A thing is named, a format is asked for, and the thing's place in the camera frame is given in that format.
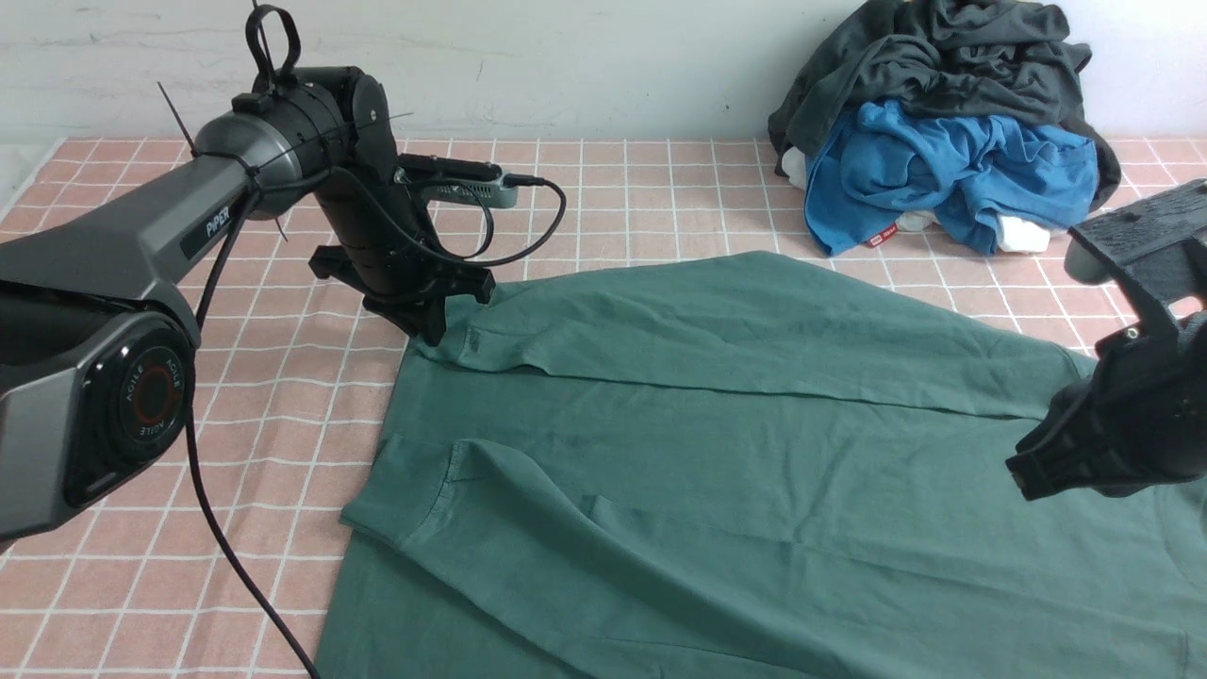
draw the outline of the pile of clothes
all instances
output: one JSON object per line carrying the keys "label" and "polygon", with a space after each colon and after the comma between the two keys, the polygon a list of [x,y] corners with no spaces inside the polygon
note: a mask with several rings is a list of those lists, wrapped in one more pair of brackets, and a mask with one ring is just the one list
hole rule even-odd
{"label": "pile of clothes", "polygon": [[981,253],[1042,252],[1106,203],[1121,170],[1068,35],[1060,7],[1016,0],[868,0],[839,25],[768,121],[823,251],[935,222]]}

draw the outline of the black cable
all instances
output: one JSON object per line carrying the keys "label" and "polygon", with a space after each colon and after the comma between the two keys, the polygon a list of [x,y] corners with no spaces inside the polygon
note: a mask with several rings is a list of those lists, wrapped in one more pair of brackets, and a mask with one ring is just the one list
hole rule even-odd
{"label": "black cable", "polygon": [[[226,262],[231,257],[231,250],[234,247],[235,238],[238,238],[239,232],[243,230],[243,224],[251,215],[255,209],[256,203],[260,200],[261,193],[257,191],[250,194],[244,204],[239,215],[234,219],[234,226],[231,227],[231,232],[227,233],[226,240],[222,242],[222,247],[218,250],[217,258],[214,261],[214,267],[210,269],[209,277],[205,279],[205,287],[202,289],[202,298],[197,303],[197,326],[198,328],[204,327],[205,316],[210,310],[210,303],[214,300],[214,291],[217,288],[218,277],[222,276],[222,269],[226,268]],[[247,569],[243,567],[239,557],[234,554],[234,549],[231,546],[231,542],[227,540],[226,534],[222,532],[222,527],[218,526],[218,520],[214,516],[214,508],[210,505],[209,496],[205,493],[205,482],[202,480],[202,463],[200,455],[197,449],[197,423],[196,412],[193,410],[193,402],[189,398],[188,408],[185,410],[185,443],[188,447],[188,475],[193,481],[193,492],[197,494],[197,504],[202,508],[202,515],[205,517],[205,523],[210,527],[210,533],[214,534],[214,540],[218,544],[218,549],[222,550],[223,556],[226,556],[227,562],[231,563],[231,568],[234,569],[235,575],[243,581],[244,587],[255,597],[260,608],[264,609],[264,614],[268,619],[273,621],[276,630],[280,631],[281,637],[285,642],[293,649],[293,652],[302,661],[302,667],[305,668],[307,674],[310,679],[319,679],[319,669],[314,666],[310,656],[307,655],[305,649],[298,643],[297,637],[290,631],[288,625],[281,620],[280,614],[273,608],[273,604],[264,596],[264,592],[260,590],[256,581],[251,579]]]}
{"label": "black cable", "polygon": [[430,257],[455,265],[491,268],[491,267],[509,264],[512,262],[518,262],[519,259],[523,259],[524,257],[540,250],[546,242],[549,241],[550,238],[553,238],[553,234],[558,230],[558,227],[561,224],[561,219],[566,216],[566,205],[568,203],[568,198],[566,198],[566,192],[562,191],[560,186],[542,176],[527,176],[527,175],[508,175],[508,176],[513,181],[512,186],[546,186],[550,188],[554,193],[558,194],[558,198],[560,199],[561,204],[558,206],[558,213],[553,217],[553,223],[549,224],[549,228],[547,228],[546,232],[541,235],[541,238],[537,238],[535,242],[520,250],[519,252],[515,252],[514,254],[508,254],[506,257],[501,257],[497,259],[488,259],[488,261],[471,261],[468,257],[442,253],[436,250],[432,250],[431,247],[421,242],[418,238],[408,233],[404,228],[398,226],[398,222],[393,221],[390,213],[385,211],[385,207],[383,207],[377,200],[373,199],[372,195],[368,194],[368,191],[363,187],[363,185],[361,185],[358,181],[354,181],[352,183],[357,186],[362,193],[366,194],[365,195],[366,201],[373,206],[373,210],[377,211],[378,216],[385,219],[386,223],[393,226],[393,228],[398,233],[401,233],[403,238],[409,240],[412,245],[418,247],[419,251],[424,252]]}

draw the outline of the pink tiled surface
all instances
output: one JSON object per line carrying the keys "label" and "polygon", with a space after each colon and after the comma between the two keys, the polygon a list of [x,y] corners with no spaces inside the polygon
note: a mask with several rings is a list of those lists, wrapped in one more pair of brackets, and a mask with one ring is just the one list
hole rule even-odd
{"label": "pink tiled surface", "polygon": [[[1207,140],[1115,140],[1126,181],[1109,207],[1207,176]],[[408,141],[410,152],[494,159],[566,188],[570,211],[532,258],[501,280],[771,250],[1089,351],[1129,312],[1118,289],[1063,273],[1067,236],[1043,256],[986,259],[943,232],[822,258],[801,194],[771,171],[762,141]],[[0,241],[54,227],[187,158],[179,141],[72,140],[0,221]],[[553,216],[531,194],[496,215],[490,253],[520,248]],[[333,242],[308,200],[250,222],[227,267],[198,358],[204,475],[235,549],[309,649],[321,630],[360,488],[404,346],[357,295],[313,279]],[[474,210],[439,206],[454,251],[476,248]],[[206,270],[183,281],[196,302]],[[301,675],[205,529],[177,446],[63,529],[0,557],[0,679],[16,677]]]}

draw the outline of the white cloth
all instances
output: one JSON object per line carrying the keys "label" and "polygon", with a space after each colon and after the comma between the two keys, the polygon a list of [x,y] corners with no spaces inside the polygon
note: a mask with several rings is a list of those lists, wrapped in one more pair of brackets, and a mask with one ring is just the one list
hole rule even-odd
{"label": "white cloth", "polygon": [[[809,158],[795,146],[783,152],[780,166],[788,175],[788,183],[805,191],[809,186]],[[1002,215],[997,235],[997,248],[1003,252],[1046,252],[1051,244],[1051,230],[1022,217]],[[931,224],[941,226],[931,210],[905,212],[897,218],[897,228],[910,233],[925,230]]]}
{"label": "white cloth", "polygon": [[1002,215],[997,233],[997,248],[1003,252],[1046,252],[1053,232],[1022,217]]}
{"label": "white cloth", "polygon": [[788,175],[788,183],[801,191],[805,191],[805,187],[809,186],[807,163],[809,158],[805,157],[805,152],[795,146],[785,151],[783,157],[780,158],[780,166]]}

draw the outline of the tile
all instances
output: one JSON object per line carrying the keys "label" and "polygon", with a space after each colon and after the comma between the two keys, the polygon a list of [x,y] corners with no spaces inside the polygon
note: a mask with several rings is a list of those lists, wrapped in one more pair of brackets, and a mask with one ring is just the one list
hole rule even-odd
{"label": "tile", "polygon": [[1063,315],[1056,293],[1051,288],[1044,287],[1004,287],[1007,303],[1014,315]]}
{"label": "tile", "polygon": [[614,210],[625,206],[624,188],[588,188],[582,192],[584,210]]}
{"label": "tile", "polygon": [[[214,511],[218,526],[226,526],[227,514],[226,510]],[[206,557],[217,555],[218,548],[200,511],[173,511],[168,513],[152,554],[157,557]]]}
{"label": "tile", "polygon": [[113,491],[105,508],[159,508],[167,507],[176,485],[181,480],[181,469],[154,466],[142,472],[124,486]]}
{"label": "tile", "polygon": [[330,314],[304,316],[295,345],[344,347],[352,334],[352,323],[355,320],[348,316]]}
{"label": "tile", "polygon": [[174,163],[177,158],[187,157],[188,151],[183,141],[167,141],[150,139],[134,153],[135,163]]}
{"label": "tile", "polygon": [[97,183],[101,186],[113,186],[126,172],[123,163],[84,163],[80,168],[80,174],[75,176],[76,183]]}
{"label": "tile", "polygon": [[1110,147],[1119,157],[1119,162],[1129,163],[1156,163],[1160,159],[1147,141],[1109,141]]}
{"label": "tile", "polygon": [[584,142],[583,164],[610,165],[624,163],[624,142]]}
{"label": "tile", "polygon": [[758,151],[753,141],[745,144],[717,142],[712,145],[712,151],[718,164],[758,164]]}
{"label": "tile", "polygon": [[676,165],[715,163],[711,141],[671,141],[671,162]]}
{"label": "tile", "polygon": [[328,425],[327,433],[319,446],[319,461],[332,462],[371,462],[381,438],[379,425]]}
{"label": "tile", "polygon": [[46,207],[13,205],[0,221],[0,230],[13,233],[33,233],[46,218]]}
{"label": "tile", "polygon": [[[293,632],[293,636],[307,654],[313,656],[314,651],[319,648],[319,637],[322,633],[325,616],[282,614],[281,619]],[[293,654],[293,649],[285,643],[285,639],[280,634],[264,634],[264,640],[260,649],[260,660],[256,665],[263,669],[296,669],[298,658]]]}
{"label": "tile", "polygon": [[578,251],[584,259],[624,259],[629,256],[628,239],[624,234],[584,233]]}
{"label": "tile", "polygon": [[42,615],[0,615],[0,667],[19,667],[42,625]]}
{"label": "tile", "polygon": [[1195,163],[1186,165],[1165,165],[1165,169],[1178,183],[1186,183],[1200,178],[1207,178],[1207,164]]}
{"label": "tile", "polygon": [[395,350],[372,350],[350,352],[344,362],[342,382],[374,382],[392,385],[398,375],[402,353]]}
{"label": "tile", "polygon": [[722,186],[757,186],[763,188],[763,171],[758,165],[717,165]]}
{"label": "tile", "polygon": [[[264,616],[257,613],[203,613],[188,639],[182,666],[249,666],[264,622]],[[266,636],[275,633],[276,628],[269,624]]]}
{"label": "tile", "polygon": [[629,186],[670,186],[670,185],[671,185],[670,166],[639,165],[629,168]]}
{"label": "tile", "polygon": [[314,282],[314,271],[305,262],[293,259],[274,261],[268,267],[268,275],[264,285],[310,285]]}
{"label": "tile", "polygon": [[660,164],[670,163],[667,144],[663,141],[629,141],[625,144],[626,162],[632,164]]}
{"label": "tile", "polygon": [[906,297],[912,297],[919,302],[926,302],[932,306],[955,310],[951,302],[951,294],[944,287],[932,287],[932,286],[900,287],[897,289],[897,292]]}
{"label": "tile", "polygon": [[354,350],[402,349],[407,344],[407,334],[392,322],[375,315],[366,315],[356,323],[352,336]]}
{"label": "tile", "polygon": [[97,141],[69,139],[54,152],[58,160],[86,160],[97,148]]}
{"label": "tile", "polygon": [[218,287],[210,302],[210,317],[246,316],[251,311],[256,289],[251,287]]}
{"label": "tile", "polygon": [[30,207],[48,207],[56,204],[63,204],[58,201],[58,197],[69,185],[63,183],[35,183],[25,189],[17,199],[18,205],[25,205]]}
{"label": "tile", "polygon": [[1048,285],[1034,257],[999,254],[989,261],[989,268],[999,285]]}
{"label": "tile", "polygon": [[775,236],[770,233],[730,233],[729,251],[734,254],[741,252],[775,252]]}
{"label": "tile", "polygon": [[675,233],[676,216],[672,210],[630,210],[629,228],[632,232]]}
{"label": "tile", "polygon": [[176,666],[192,615],[128,613],[105,658],[106,668],[167,669]]}
{"label": "tile", "polygon": [[42,222],[42,229],[63,226],[64,223],[80,218],[88,211],[88,207],[51,207],[46,212],[46,221]]}
{"label": "tile", "polygon": [[674,194],[667,188],[629,188],[630,210],[669,210]]}
{"label": "tile", "polygon": [[724,210],[725,229],[735,232],[771,232],[771,213],[766,210]]}
{"label": "tile", "polygon": [[599,211],[583,210],[582,232],[585,233],[617,233],[625,229],[625,213],[623,211]]}
{"label": "tile", "polygon": [[933,259],[886,259],[886,263],[894,285],[943,285]]}
{"label": "tile", "polygon": [[58,194],[56,204],[95,207],[97,205],[105,203],[110,192],[112,192],[111,186],[83,186],[78,183],[69,183],[64,186],[63,192]]}
{"label": "tile", "polygon": [[766,209],[766,193],[758,187],[721,187],[721,203],[725,209]]}
{"label": "tile", "polygon": [[256,460],[309,463],[319,447],[322,427],[288,420],[267,421],[256,444]]}
{"label": "tile", "polygon": [[985,259],[939,259],[947,285],[993,285],[993,270]]}
{"label": "tile", "polygon": [[674,218],[680,233],[721,233],[725,229],[719,210],[677,210]]}
{"label": "tile", "polygon": [[83,555],[139,557],[146,554],[159,528],[163,510],[100,511],[92,533],[80,549]]}
{"label": "tile", "polygon": [[290,554],[342,557],[352,529],[339,523],[339,513],[340,510],[302,510]]}
{"label": "tile", "polygon": [[126,163],[134,158],[134,153],[139,150],[139,146],[141,146],[140,141],[113,141],[105,139],[97,144],[97,148],[88,159],[91,162]]}
{"label": "tile", "polygon": [[122,172],[121,183],[134,183],[136,186],[142,186],[144,183],[158,178],[171,171],[171,165],[168,164],[148,164],[148,163],[130,163],[126,171]]}
{"label": "tile", "polygon": [[148,561],[130,598],[142,610],[191,610],[210,574],[208,561]]}
{"label": "tile", "polygon": [[98,667],[116,624],[116,614],[51,614],[29,668]]}
{"label": "tile", "polygon": [[721,195],[716,188],[687,187],[675,188],[675,206],[680,210],[719,210]]}
{"label": "tile", "polygon": [[1173,177],[1161,165],[1124,165],[1124,176],[1136,186],[1173,186]]}
{"label": "tile", "polygon": [[292,526],[292,509],[241,509],[234,514],[227,535],[237,554],[279,556],[285,554]]}
{"label": "tile", "polygon": [[[247,569],[247,575],[251,575],[252,581],[260,585],[263,591],[268,591],[273,586],[273,581],[276,580],[276,573],[280,570],[279,558],[252,557],[247,555],[239,561]],[[218,560],[214,569],[214,576],[210,579],[202,607],[206,609],[260,609],[260,604],[256,603],[256,599],[247,592],[247,587],[244,586],[239,576],[231,569],[231,564],[223,558]]]}
{"label": "tile", "polygon": [[1110,297],[1102,287],[1061,287],[1056,289],[1056,295],[1068,315],[1116,315]]}
{"label": "tile", "polygon": [[210,408],[208,420],[222,422],[258,420],[263,417],[272,396],[272,385],[221,387]]}
{"label": "tile", "polygon": [[857,277],[864,282],[882,287],[888,285],[888,271],[885,270],[885,264],[880,259],[833,259],[832,263],[834,264],[834,270],[842,275]]}
{"label": "tile", "polygon": [[285,610],[326,610],[338,574],[338,561],[286,562],[273,603]]}
{"label": "tile", "polygon": [[321,421],[327,417],[334,388],[305,382],[281,382],[268,415]]}
{"label": "tile", "polygon": [[1020,317],[1019,326],[1024,334],[1062,347],[1077,347],[1080,344],[1073,326],[1063,317]]}
{"label": "tile", "polygon": [[334,385],[339,380],[339,367],[344,363],[344,350],[323,347],[293,347],[281,369],[284,380],[314,380]]}
{"label": "tile", "polygon": [[567,275],[577,270],[576,262],[554,259],[554,261],[541,261],[532,259],[529,262],[529,279],[536,280],[540,277],[555,277],[559,275]]}
{"label": "tile", "polygon": [[717,186],[718,169],[716,165],[675,165],[671,178],[675,186]]}
{"label": "tile", "polygon": [[380,421],[392,391],[392,387],[340,387],[331,418]]}
{"label": "tile", "polygon": [[537,146],[537,163],[573,164],[579,163],[578,142],[542,141]]}
{"label": "tile", "polygon": [[531,141],[500,141],[495,145],[495,162],[503,165],[536,163],[536,144]]}
{"label": "tile", "polygon": [[1156,157],[1162,163],[1202,163],[1203,158],[1195,151],[1190,140],[1183,139],[1154,139],[1149,145],[1156,151]]}
{"label": "tile", "polygon": [[256,297],[253,315],[299,315],[310,298],[307,287],[266,287]]}
{"label": "tile", "polygon": [[140,563],[142,562],[139,560],[76,561],[56,608],[78,610],[122,608],[134,585]]}
{"label": "tile", "polygon": [[[661,168],[631,168],[631,169],[651,169],[658,170]],[[625,185],[625,171],[624,165],[588,165],[583,168],[583,186],[624,186]]]}
{"label": "tile", "polygon": [[239,350],[270,350],[288,347],[293,344],[301,318],[287,317],[251,317],[239,336]]}
{"label": "tile", "polygon": [[51,159],[37,170],[37,177],[34,181],[39,183],[71,181],[81,166],[82,164],[75,160]]}
{"label": "tile", "polygon": [[296,351],[298,351],[297,347],[293,350],[237,350],[231,355],[231,365],[227,368],[226,381],[243,384],[272,382],[276,380],[286,355],[292,356],[292,352]]}
{"label": "tile", "polygon": [[674,259],[677,256],[675,235],[670,233],[634,233],[630,250],[637,259]]}
{"label": "tile", "polygon": [[[210,455],[210,451],[216,450],[212,446],[200,449],[202,482],[205,484],[205,497],[210,501],[211,507],[228,508],[234,504],[235,497],[239,494],[239,484],[243,482],[246,468],[241,464],[217,467],[214,463],[217,462],[215,458],[220,456]],[[226,451],[225,453],[229,457],[238,457],[238,462],[241,463],[251,457],[251,446],[237,451]],[[176,497],[173,498],[171,507],[177,509],[198,509],[192,476],[189,476],[188,485],[181,488],[176,493]],[[169,516],[168,519],[173,522],[176,521],[175,516]]]}
{"label": "tile", "polygon": [[680,252],[684,259],[704,259],[723,256],[728,247],[721,233],[684,233],[680,235]]}
{"label": "tile", "polygon": [[[0,566],[0,608],[27,610],[49,608],[69,563],[66,560],[10,561]],[[0,627],[4,627],[2,617]],[[0,648],[0,655],[2,654],[4,649]]]}
{"label": "tile", "polygon": [[956,310],[964,315],[1010,315],[997,287],[952,287],[951,297]]}
{"label": "tile", "polygon": [[290,508],[302,499],[309,467],[256,461],[247,466],[241,496],[257,504]]}

